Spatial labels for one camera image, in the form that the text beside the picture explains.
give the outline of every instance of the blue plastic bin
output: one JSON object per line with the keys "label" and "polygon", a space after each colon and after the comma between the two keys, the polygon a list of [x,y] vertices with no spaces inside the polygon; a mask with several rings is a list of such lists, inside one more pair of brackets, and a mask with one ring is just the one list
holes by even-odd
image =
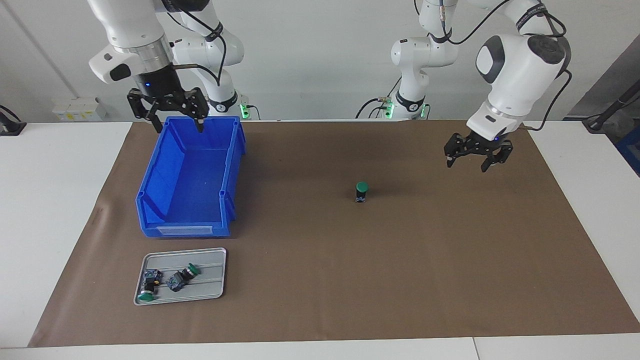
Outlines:
{"label": "blue plastic bin", "polygon": [[229,236],[246,140],[238,117],[209,117],[199,133],[188,117],[170,117],[136,198],[151,238]]}

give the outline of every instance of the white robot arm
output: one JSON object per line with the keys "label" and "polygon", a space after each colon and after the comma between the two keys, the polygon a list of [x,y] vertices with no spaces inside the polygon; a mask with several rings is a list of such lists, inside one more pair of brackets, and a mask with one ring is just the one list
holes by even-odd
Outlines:
{"label": "white robot arm", "polygon": [[[127,99],[136,118],[151,121],[160,132],[162,124],[156,111],[179,111],[192,117],[202,132],[203,119],[208,115],[246,117],[241,95],[222,69],[223,65],[239,63],[244,47],[223,29],[210,0],[88,2],[109,40],[89,65],[105,83],[134,78],[138,87],[131,89]],[[181,12],[182,25],[199,35],[169,43],[156,17],[159,12]],[[182,65],[174,65],[174,60]],[[208,101],[199,88],[182,89],[176,73],[180,69],[194,69],[205,85]],[[142,100],[151,104],[150,109]]]}
{"label": "white robot arm", "polygon": [[[555,20],[540,0],[468,0],[475,6],[500,12],[510,18],[519,35],[495,35],[487,40],[476,58],[476,68],[492,90],[480,109],[467,121],[472,130],[463,138],[454,134],[445,146],[447,165],[468,154],[487,156],[483,172],[503,163],[513,150],[507,134],[518,129],[533,104],[547,91],[555,78],[566,71],[571,58],[564,33],[558,33]],[[420,23],[426,38],[396,42],[394,63],[403,77],[393,98],[392,117],[418,117],[428,77],[422,70],[452,64],[461,42],[451,40],[451,18],[458,0],[424,0]]]}

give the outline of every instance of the black clamp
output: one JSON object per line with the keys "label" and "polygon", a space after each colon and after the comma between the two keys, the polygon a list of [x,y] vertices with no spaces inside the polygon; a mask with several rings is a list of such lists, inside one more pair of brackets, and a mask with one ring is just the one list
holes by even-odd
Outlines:
{"label": "black clamp", "polygon": [[473,131],[466,138],[455,133],[444,145],[447,167],[452,167],[456,159],[462,156],[485,155],[486,160],[480,166],[482,172],[486,172],[492,165],[504,164],[511,151],[513,151],[513,144],[511,140],[507,140],[507,135],[499,135],[495,140],[489,141]]}
{"label": "black clamp", "polygon": [[[142,103],[142,99],[151,104],[151,109],[147,110]],[[198,128],[198,132],[204,131],[204,125],[199,122],[209,114],[209,104],[200,88],[180,93],[166,95],[164,97],[146,96],[140,89],[132,88],[127,94],[127,100],[136,119],[145,119],[151,122],[157,133],[162,131],[163,125],[156,115],[160,111],[179,111],[191,117]]]}

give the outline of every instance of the brown paper sheet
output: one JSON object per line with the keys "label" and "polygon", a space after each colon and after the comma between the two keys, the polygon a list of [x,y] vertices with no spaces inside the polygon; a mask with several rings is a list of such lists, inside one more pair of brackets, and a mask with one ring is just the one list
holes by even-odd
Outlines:
{"label": "brown paper sheet", "polygon": [[[526,132],[482,174],[445,166],[463,122],[244,128],[233,238],[156,240],[134,198],[157,135],[132,126],[29,346],[640,332]],[[222,298],[134,306],[145,254],[207,247]]]}

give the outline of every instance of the black stand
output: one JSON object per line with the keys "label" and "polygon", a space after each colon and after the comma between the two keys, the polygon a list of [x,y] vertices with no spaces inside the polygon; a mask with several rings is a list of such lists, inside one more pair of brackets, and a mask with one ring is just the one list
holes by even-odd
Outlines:
{"label": "black stand", "polygon": [[592,134],[602,134],[602,126],[604,123],[609,120],[613,114],[615,114],[618,110],[622,109],[622,107],[628,104],[631,101],[631,98],[640,92],[640,80],[638,80],[635,84],[633,84],[622,96],[610,107],[608,107],[602,115],[600,115],[597,119],[591,120],[583,120],[582,123],[584,127]]}
{"label": "black stand", "polygon": [[13,122],[9,120],[3,113],[0,113],[0,136],[18,136],[22,132],[26,122]]}

